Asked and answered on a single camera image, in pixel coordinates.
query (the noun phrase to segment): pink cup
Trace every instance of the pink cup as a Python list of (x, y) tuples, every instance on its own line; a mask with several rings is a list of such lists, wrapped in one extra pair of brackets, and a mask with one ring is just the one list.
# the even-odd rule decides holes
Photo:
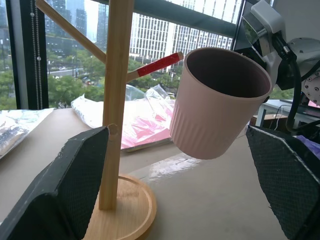
[(221, 48), (191, 51), (175, 100), (172, 141), (191, 157), (220, 157), (271, 91), (268, 73), (253, 60)]

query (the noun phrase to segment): white desk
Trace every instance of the white desk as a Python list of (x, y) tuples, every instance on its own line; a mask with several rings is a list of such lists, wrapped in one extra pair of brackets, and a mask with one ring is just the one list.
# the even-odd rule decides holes
[[(268, 110), (268, 111), (277, 112), (277, 110), (282, 105), (286, 105), (282, 107), (282, 114), (285, 116), (288, 116), (291, 109), (290, 103), (280, 101), (280, 100), (275, 100), (275, 99), (268, 100), (267, 102), (263, 103), (259, 108), (258, 117), (256, 119), (255, 125), (258, 127), (261, 127), (264, 123), (266, 111)], [(314, 116), (309, 116), (306, 114), (297, 113), (295, 114), (293, 127), (296, 128), (299, 125), (299, 122), (305, 122), (308, 124), (316, 120), (319, 120), (319, 118)]]

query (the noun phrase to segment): cup rim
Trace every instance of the cup rim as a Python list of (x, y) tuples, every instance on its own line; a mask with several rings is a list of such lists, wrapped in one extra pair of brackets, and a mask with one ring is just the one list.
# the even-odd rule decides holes
[[(256, 67), (258, 67), (260, 70), (262, 70), (262, 72), (266, 75), (268, 81), (269, 81), (269, 85), (270, 85), (270, 89), (269, 91), (262, 95), (262, 96), (257, 96), (257, 97), (240, 97), (240, 96), (231, 96), (231, 95), (228, 95), (228, 94), (225, 94), (225, 93), (222, 93), (222, 92), (219, 92), (217, 90), (214, 90), (208, 86), (206, 86), (205, 84), (203, 84), (201, 81), (199, 81), (189, 70), (188, 68), (188, 65), (187, 65), (187, 59), (188, 57), (197, 52), (197, 51), (204, 51), (204, 50), (215, 50), (215, 51), (221, 51), (221, 52), (228, 52), (230, 54), (234, 54), (234, 55), (238, 55), (239, 57), (243, 58), (245, 61), (248, 61), (252, 64), (254, 64)], [(252, 100), (262, 100), (262, 99), (266, 99), (272, 92), (273, 90), (273, 85), (272, 85), (272, 82), (271, 82), (271, 78), (270, 78), (270, 75), (268, 74), (268, 72), (262, 67), (260, 66), (258, 63), (256, 63), (255, 61), (251, 60), (250, 58), (246, 57), (246, 56), (243, 56), (242, 54), (240, 53), (237, 53), (235, 51), (231, 51), (231, 50), (227, 50), (227, 49), (223, 49), (223, 48), (217, 48), (217, 47), (201, 47), (201, 48), (197, 48), (197, 49), (194, 49), (192, 51), (190, 51), (184, 58), (183, 60), (183, 67), (185, 68), (185, 70), (188, 72), (188, 74), (192, 77), (193, 80), (195, 80), (195, 82), (200, 85), (202, 88), (205, 88), (209, 91), (212, 91), (214, 92), (215, 94), (217, 95), (220, 95), (222, 97), (225, 97), (225, 98), (229, 98), (229, 99), (238, 99), (238, 100), (242, 100), (242, 101), (252, 101)]]

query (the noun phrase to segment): red tape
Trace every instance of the red tape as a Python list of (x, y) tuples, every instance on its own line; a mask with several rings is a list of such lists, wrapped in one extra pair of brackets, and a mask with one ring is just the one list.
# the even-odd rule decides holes
[(154, 61), (148, 65), (145, 65), (141, 68), (138, 68), (136, 71), (139, 74), (139, 77), (145, 76), (147, 74), (153, 73), (159, 69), (163, 69), (165, 67), (168, 67), (172, 64), (175, 64), (179, 62), (179, 55), (178, 53), (171, 54), (170, 56), (166, 56), (164, 58), (161, 58), (157, 61)]

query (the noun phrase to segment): sky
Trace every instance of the sky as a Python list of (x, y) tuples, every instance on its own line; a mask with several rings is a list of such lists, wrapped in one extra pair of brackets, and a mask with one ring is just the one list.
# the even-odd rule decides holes
[(97, 40), (98, 8), (98, 2), (84, 0), (84, 9), (86, 11), (86, 37), (93, 42)]

